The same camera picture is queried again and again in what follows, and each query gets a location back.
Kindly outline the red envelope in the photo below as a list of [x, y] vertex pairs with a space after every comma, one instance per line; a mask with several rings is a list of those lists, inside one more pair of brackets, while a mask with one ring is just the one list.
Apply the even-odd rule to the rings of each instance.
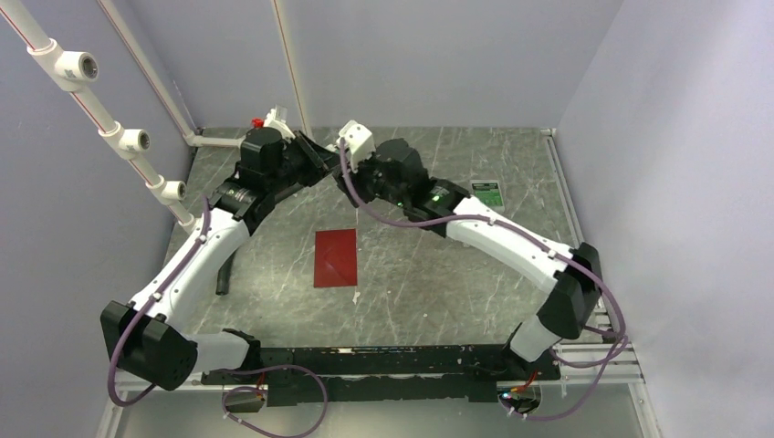
[[315, 233], [315, 288], [355, 287], [358, 284], [357, 234], [354, 228]]

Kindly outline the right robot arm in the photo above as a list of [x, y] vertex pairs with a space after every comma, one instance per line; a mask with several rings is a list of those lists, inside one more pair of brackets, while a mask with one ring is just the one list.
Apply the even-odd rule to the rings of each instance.
[[591, 331], [591, 317], [607, 288], [601, 257], [588, 242], [571, 246], [507, 219], [463, 187], [428, 174], [417, 150], [395, 139], [371, 138], [326, 146], [335, 177], [354, 207], [382, 224], [423, 229], [472, 246], [519, 272], [546, 297], [521, 319], [504, 343], [508, 375], [524, 379], [543, 354]]

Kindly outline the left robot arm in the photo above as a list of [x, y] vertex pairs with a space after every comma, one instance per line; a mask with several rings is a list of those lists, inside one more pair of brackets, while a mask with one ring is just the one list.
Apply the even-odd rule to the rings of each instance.
[[179, 250], [127, 303], [111, 301], [100, 315], [110, 356], [108, 390], [114, 403], [119, 370], [173, 391], [193, 373], [221, 370], [236, 381], [254, 381], [262, 370], [260, 342], [243, 331], [184, 333], [188, 318], [235, 251], [271, 214], [281, 195], [311, 187], [340, 166], [339, 148], [320, 146], [301, 131], [284, 138], [275, 128], [250, 130], [233, 172], [204, 199]]

